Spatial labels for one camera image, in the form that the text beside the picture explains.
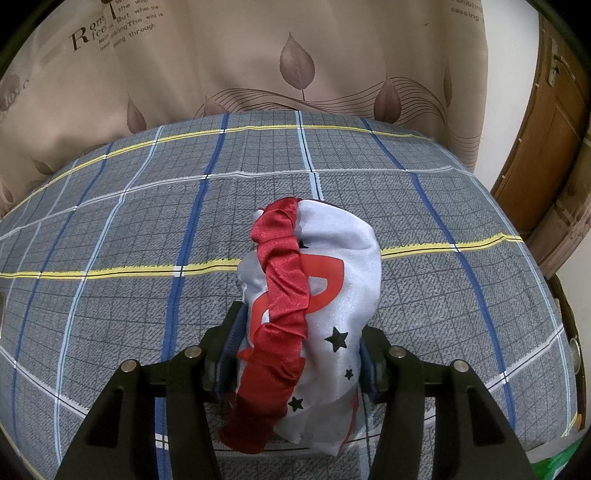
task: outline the grid pattern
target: grid pattern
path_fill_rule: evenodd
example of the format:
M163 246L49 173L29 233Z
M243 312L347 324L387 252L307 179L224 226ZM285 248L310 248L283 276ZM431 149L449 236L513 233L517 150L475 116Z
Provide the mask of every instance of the grid pattern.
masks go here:
M284 196L312 197L310 175L293 172L305 170L302 132L312 163L321 170L316 180L324 200L367 221L382 248L448 242L411 175L395 168L360 119L310 112L303 112L301 118L303 129L295 128L291 111L231 115L223 133L219 132L221 115L168 125L134 189L117 210L113 207L119 192L148 157L157 130L117 141L104 163L86 165L107 152L107 146L99 147L77 160L71 176L65 175L71 166L62 169L0 223L2 272L40 271L46 259L46 271L82 271L109 224L94 270L176 265L179 258L187 258L180 253L189 246L191 264L241 258L254 248L250 230L255 209ZM306 128L323 125L330 128ZM395 125L372 121L369 125L376 132L409 133ZM445 168L419 171L417 178L455 241L511 233L469 174L455 170L457 165L437 145L414 136L379 138L404 168ZM132 148L143 142L149 144ZM208 166L213 174L207 179L183 180L201 177ZM236 171L247 174L232 173ZM73 211L87 189L82 205ZM109 219L111 212L116 213ZM502 242L463 255L482 290L505 365L522 361L554 332L536 273L515 243ZM7 298L0 338L0 421L18 439L21 452L42 475L52 478L58 461L51 389L89 408L123 360L159 361L166 332L171 332L167 348L173 353L197 343L207 328L218 325L231 302L241 299L236 280L235 273L228 271L181 279L172 275L87 281L0 278L0 290ZM182 293L178 318L173 317L175 324L169 325L174 282L182 286ZM474 285L453 251L384 260L381 299L370 325L383 329L391 343L427 361L448 364L462 357L484 381L499 374ZM566 359L565 370L559 345L567 348L560 339L509 377L516 431L526 448L562 434L568 410L571 415L576 410L571 362ZM16 374L14 429L11 362L15 356L20 367L48 389ZM56 385L60 371L63 378ZM496 385L492 395L508 415L502 386ZM433 407L428 401L426 410ZM65 452L81 418L64 406L59 411L57 427ZM224 405L207 408L214 439L227 412ZM270 441L269 451L256 457L229 452L217 440L214 448L225 478L358 480L368 474L383 418L384 407L373 406L361 395L357 427L337 458L279 437ZM421 479L430 478L433 442L431 419L424 430Z

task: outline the folded cloth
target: folded cloth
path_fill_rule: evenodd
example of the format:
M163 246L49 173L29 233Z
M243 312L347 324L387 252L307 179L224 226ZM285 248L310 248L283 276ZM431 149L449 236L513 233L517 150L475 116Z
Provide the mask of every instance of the folded cloth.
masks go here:
M255 217L257 251L238 265L247 335L220 437L258 453L274 432L337 455L355 426L361 331L380 294L378 242L367 223L316 200L281 199Z

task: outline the red satin fabric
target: red satin fabric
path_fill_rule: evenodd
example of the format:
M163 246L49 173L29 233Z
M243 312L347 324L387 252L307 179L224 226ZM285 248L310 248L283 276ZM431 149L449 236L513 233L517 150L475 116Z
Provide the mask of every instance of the red satin fabric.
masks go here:
M263 451L275 423L287 414L306 362L300 354L310 287L293 234L298 202L293 197L277 200L252 227L256 255L267 277L269 322L254 335L236 404L220 431L223 443L243 453Z

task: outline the green object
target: green object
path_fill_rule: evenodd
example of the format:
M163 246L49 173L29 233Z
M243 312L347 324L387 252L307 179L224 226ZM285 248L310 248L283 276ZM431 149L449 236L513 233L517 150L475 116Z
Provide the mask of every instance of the green object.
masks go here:
M560 452L558 455L534 463L532 468L534 469L535 477L538 480L552 480L555 478L573 456L574 451L580 443L581 440L574 442L570 447Z

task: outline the plaid tablecloth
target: plaid tablecloth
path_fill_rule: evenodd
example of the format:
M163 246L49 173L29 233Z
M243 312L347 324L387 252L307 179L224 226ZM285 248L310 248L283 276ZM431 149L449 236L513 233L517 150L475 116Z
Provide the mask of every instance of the plaid tablecloth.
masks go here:
M0 224L0 424L53 478L115 368L171 358L241 298L236 265L252 211L284 196L325 200L375 230L379 309L370 325L421 359L464 358L526 449L576 415L560 318L524 243L480 183L415 132L349 116L272 112L159 127L78 158ZM216 440L227 479L364 479L383 408L360 396L336 458L273 438L245 456ZM421 479L430 478L427 404ZM170 478L163 405L161 478Z

